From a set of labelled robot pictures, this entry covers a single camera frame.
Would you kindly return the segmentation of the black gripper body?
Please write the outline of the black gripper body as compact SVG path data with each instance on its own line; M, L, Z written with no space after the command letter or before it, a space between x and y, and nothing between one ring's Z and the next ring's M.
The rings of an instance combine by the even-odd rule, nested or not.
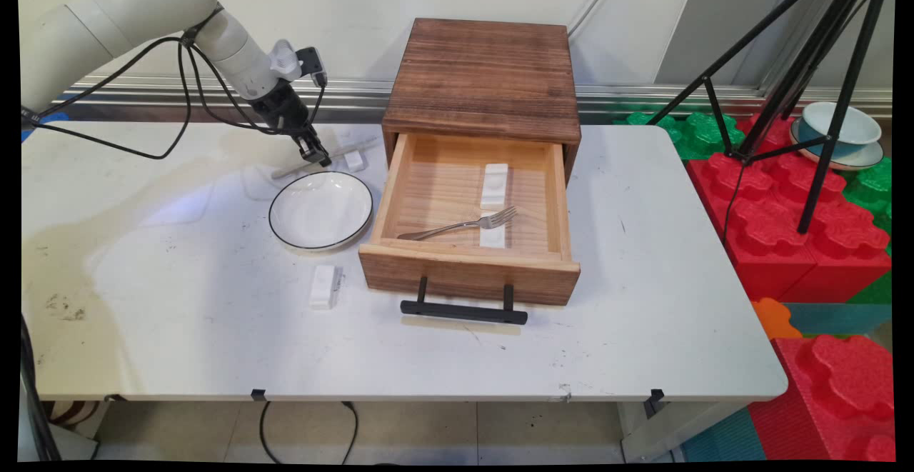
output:
M277 84L267 94L250 100L254 113L265 127L257 126L271 136L301 136L310 130L309 111L291 84Z

